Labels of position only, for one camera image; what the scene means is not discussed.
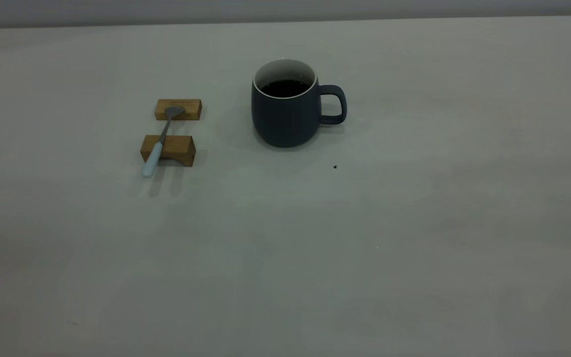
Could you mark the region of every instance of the wooden block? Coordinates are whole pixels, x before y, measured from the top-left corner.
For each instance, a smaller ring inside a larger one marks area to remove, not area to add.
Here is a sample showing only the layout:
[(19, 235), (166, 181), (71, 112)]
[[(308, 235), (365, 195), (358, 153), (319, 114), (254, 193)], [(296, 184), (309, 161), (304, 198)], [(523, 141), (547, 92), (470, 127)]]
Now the wooden block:
[[(140, 154), (143, 160), (147, 160), (154, 145), (158, 142), (160, 135), (147, 135), (140, 147)], [(177, 160), (186, 167), (193, 165), (195, 160), (195, 145), (193, 144), (193, 136), (168, 135), (163, 145), (163, 151), (160, 154), (160, 160)]]
[(202, 114), (202, 100), (199, 99), (159, 99), (154, 113), (156, 119), (166, 120), (165, 109), (168, 107), (182, 107), (185, 112), (172, 120), (199, 120)]

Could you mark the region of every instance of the spoon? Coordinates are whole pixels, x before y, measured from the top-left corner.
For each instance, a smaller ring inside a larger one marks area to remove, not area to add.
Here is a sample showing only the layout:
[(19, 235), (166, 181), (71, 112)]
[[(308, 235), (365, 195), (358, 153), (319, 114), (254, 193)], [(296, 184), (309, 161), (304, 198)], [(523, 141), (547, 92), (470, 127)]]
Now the spoon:
[(163, 133), (160, 135), (160, 139), (154, 145), (154, 149), (151, 151), (147, 162), (145, 162), (145, 167), (142, 169), (142, 176), (151, 177), (156, 172), (156, 166), (158, 166), (158, 160), (160, 160), (160, 153), (163, 151), (163, 144), (166, 139), (166, 132), (169, 130), (169, 125), (174, 116), (184, 113), (184, 108), (182, 107), (168, 107), (165, 109), (165, 114), (167, 115), (167, 124)]

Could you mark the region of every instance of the dark blue mug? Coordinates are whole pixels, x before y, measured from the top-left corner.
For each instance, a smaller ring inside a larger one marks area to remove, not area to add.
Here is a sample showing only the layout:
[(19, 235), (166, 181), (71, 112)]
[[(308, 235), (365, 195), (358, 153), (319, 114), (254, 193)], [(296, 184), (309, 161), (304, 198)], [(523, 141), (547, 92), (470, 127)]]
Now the dark blue mug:
[[(322, 115), (321, 95), (336, 95), (341, 102), (341, 115)], [(346, 116), (343, 90), (319, 85), (314, 70), (301, 61), (271, 61), (252, 79), (252, 122), (270, 145), (301, 145), (314, 136), (320, 124), (340, 124)]]

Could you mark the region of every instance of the mug handle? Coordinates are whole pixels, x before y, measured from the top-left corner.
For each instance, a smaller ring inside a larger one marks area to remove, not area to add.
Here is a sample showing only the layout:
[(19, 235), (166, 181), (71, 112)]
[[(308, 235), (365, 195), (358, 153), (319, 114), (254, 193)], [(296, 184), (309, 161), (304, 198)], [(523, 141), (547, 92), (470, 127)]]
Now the mug handle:
[(321, 95), (336, 95), (341, 102), (341, 115), (321, 115), (321, 124), (340, 124), (345, 121), (347, 117), (347, 100), (345, 100), (345, 93), (339, 86), (326, 84), (320, 86)]

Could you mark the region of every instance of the mug rim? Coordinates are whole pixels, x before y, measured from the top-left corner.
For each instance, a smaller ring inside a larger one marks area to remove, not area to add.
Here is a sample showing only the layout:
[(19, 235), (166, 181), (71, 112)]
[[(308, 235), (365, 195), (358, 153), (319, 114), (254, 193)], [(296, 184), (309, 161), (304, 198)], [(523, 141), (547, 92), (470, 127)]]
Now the mug rim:
[[(255, 81), (255, 79), (256, 79), (256, 77), (257, 77), (257, 74), (259, 73), (259, 71), (260, 71), (262, 68), (266, 67), (267, 65), (273, 64), (273, 63), (276, 63), (276, 62), (279, 62), (279, 61), (294, 61), (294, 62), (298, 62), (298, 63), (303, 64), (303, 65), (305, 65), (306, 67), (308, 67), (308, 68), (312, 71), (312, 73), (314, 74), (314, 81), (312, 82), (312, 84), (310, 84), (310, 87), (309, 87), (308, 89), (306, 89), (303, 93), (294, 95), (293, 97), (273, 97), (272, 95), (268, 95), (268, 94), (264, 93), (263, 91), (261, 91), (261, 90), (259, 89), (259, 87), (257, 86), (257, 82)], [(305, 95), (306, 93), (308, 93), (308, 91), (310, 91), (312, 88), (314, 88), (314, 86), (317, 84), (317, 81), (318, 81), (318, 80), (319, 80), (319, 79), (318, 79), (318, 77), (317, 77), (316, 71), (315, 71), (312, 67), (310, 67), (310, 65), (308, 65), (307, 63), (305, 63), (305, 62), (303, 62), (303, 61), (299, 61), (298, 59), (295, 60), (295, 59), (281, 58), (281, 59), (273, 59), (272, 61), (267, 61), (266, 63), (264, 63), (263, 66), (261, 66), (261, 67), (257, 70), (257, 72), (255, 72), (254, 75), (252, 76), (252, 86), (254, 86), (254, 89), (256, 89), (259, 93), (261, 93), (262, 95), (265, 95), (265, 96), (268, 97), (268, 98), (272, 98), (272, 99), (294, 99), (294, 98), (301, 97), (302, 95)]]

